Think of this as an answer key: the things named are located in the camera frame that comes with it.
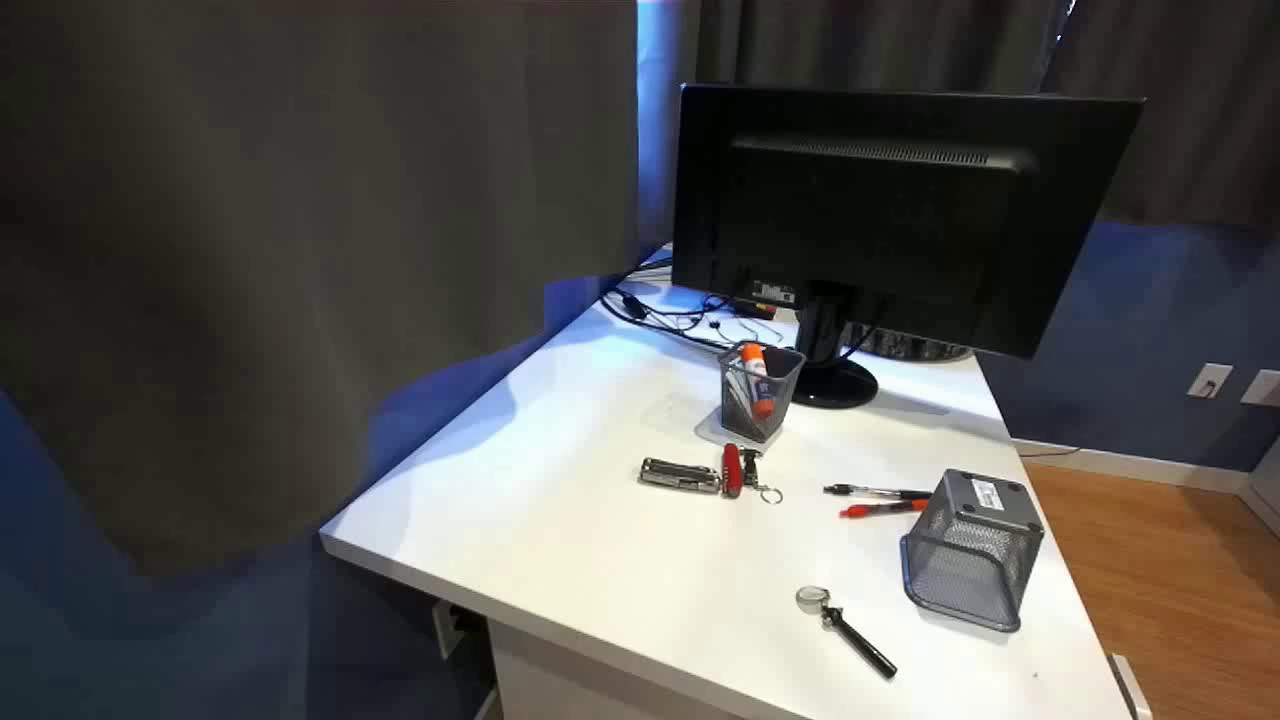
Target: clear container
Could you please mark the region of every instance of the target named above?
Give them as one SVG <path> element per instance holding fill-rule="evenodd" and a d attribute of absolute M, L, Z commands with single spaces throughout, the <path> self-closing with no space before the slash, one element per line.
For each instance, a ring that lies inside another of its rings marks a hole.
<path fill-rule="evenodd" d="M 748 364 L 752 344 L 764 348 L 764 372 Z M 788 420 L 804 352 L 752 344 L 736 344 L 720 360 L 720 424 L 764 444 Z"/>
<path fill-rule="evenodd" d="M 904 592 L 928 612 L 1016 632 L 1040 540 L 1028 488 L 948 468 L 900 540 Z"/>

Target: desk surface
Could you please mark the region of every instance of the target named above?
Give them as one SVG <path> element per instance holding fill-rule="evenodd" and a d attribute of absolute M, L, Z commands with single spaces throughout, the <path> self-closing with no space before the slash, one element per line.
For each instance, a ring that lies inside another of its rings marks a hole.
<path fill-rule="evenodd" d="M 976 360 L 864 364 L 876 404 L 792 408 L 772 440 L 760 468 L 784 504 L 660 492 L 636 484 L 640 456 L 720 456 L 696 432 L 716 364 L 592 308 L 344 508 L 324 548 L 736 716 L 1128 716 L 1052 532 L 1024 628 L 1000 636 L 904 596 L 916 516 L 836 520 L 836 480 L 1024 480 Z M 828 584 L 900 676 L 804 616 L 800 584 Z"/>

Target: computer monitor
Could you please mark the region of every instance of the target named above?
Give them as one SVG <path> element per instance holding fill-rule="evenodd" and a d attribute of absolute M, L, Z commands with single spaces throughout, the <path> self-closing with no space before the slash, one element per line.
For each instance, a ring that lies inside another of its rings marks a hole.
<path fill-rule="evenodd" d="M 684 84 L 672 280 L 796 308 L 800 404 L 876 396 L 848 328 L 1032 356 L 1140 108 Z"/>

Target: magnifying glass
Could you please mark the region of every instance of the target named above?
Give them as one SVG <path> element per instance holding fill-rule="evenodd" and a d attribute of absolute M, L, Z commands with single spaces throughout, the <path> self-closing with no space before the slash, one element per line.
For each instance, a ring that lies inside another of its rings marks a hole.
<path fill-rule="evenodd" d="M 828 588 L 804 584 L 804 588 L 796 588 L 796 604 L 800 604 L 804 612 L 824 616 L 824 624 L 836 628 L 884 680 L 896 676 L 896 664 L 892 664 L 872 640 L 864 640 L 864 636 L 844 620 L 840 608 L 832 608 L 832 592 L 828 592 Z"/>

